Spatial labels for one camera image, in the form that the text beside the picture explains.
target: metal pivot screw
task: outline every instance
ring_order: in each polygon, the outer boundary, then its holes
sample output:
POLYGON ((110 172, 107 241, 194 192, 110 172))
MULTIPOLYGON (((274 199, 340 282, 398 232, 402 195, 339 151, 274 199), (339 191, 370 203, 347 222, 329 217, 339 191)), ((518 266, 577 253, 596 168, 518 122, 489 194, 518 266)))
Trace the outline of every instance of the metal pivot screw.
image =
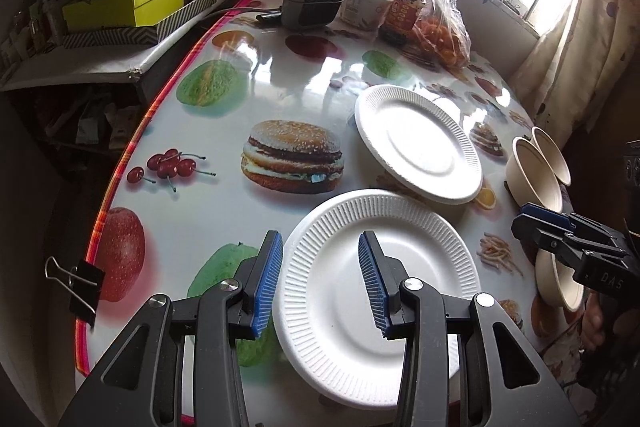
POLYGON ((225 279, 220 283, 220 288, 223 292, 232 292, 237 290, 240 286, 240 283, 235 279, 225 279))
POLYGON ((495 299, 488 293, 479 293, 476 295, 476 302, 484 308, 490 308, 495 304, 495 299))
POLYGON ((149 306, 152 308, 162 308, 166 304, 166 296, 165 295, 154 295, 149 298, 149 306))
POLYGON ((422 289, 422 281, 420 279, 416 279, 415 277, 409 277, 404 281, 404 287, 408 290, 421 290, 422 289))

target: brown paper bowl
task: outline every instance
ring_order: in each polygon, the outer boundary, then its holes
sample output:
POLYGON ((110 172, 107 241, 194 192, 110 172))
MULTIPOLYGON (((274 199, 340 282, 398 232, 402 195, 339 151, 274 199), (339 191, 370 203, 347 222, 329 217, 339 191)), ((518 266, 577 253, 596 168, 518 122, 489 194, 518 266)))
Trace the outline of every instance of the brown paper bowl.
POLYGON ((560 182, 564 185, 571 185, 571 172, 569 172, 569 167, 556 142, 540 127, 531 129, 531 142, 536 149, 542 152, 546 162, 560 182))
POLYGON ((575 312, 582 303, 584 286, 574 281, 574 270, 556 261, 556 256, 538 250, 536 285, 542 299, 553 308, 575 312))
POLYGON ((511 144, 506 180, 519 206, 535 203, 554 212, 562 210, 562 193, 556 175, 542 153, 528 140, 517 137, 511 144))

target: hamburger print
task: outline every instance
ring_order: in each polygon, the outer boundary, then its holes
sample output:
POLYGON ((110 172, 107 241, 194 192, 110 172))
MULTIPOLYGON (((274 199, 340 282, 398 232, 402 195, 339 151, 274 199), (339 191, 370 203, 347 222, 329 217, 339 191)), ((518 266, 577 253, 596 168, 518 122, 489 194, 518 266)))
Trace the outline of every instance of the hamburger print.
POLYGON ((241 169, 271 190, 319 194, 340 182, 344 159, 340 139, 331 131, 310 123, 266 120, 251 129, 241 169))

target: striped box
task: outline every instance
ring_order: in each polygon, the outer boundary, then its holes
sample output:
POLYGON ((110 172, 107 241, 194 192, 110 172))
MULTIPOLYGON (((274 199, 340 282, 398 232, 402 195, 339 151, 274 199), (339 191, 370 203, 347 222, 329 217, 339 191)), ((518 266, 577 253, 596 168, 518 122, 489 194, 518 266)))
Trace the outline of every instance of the striped box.
POLYGON ((193 0, 177 12, 162 19, 155 26, 137 28, 105 28, 91 32, 71 33, 65 36, 64 47, 88 48, 90 46, 112 46, 114 44, 144 44, 155 46, 180 26, 206 10, 216 0, 193 0))

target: yellow box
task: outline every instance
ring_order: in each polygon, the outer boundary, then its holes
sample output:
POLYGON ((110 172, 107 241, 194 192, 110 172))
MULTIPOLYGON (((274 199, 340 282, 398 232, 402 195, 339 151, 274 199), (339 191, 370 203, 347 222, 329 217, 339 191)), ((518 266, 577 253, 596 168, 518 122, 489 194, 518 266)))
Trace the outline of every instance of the yellow box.
POLYGON ((184 0, 95 0, 62 9, 70 32, 100 28, 153 26, 179 10, 184 0))

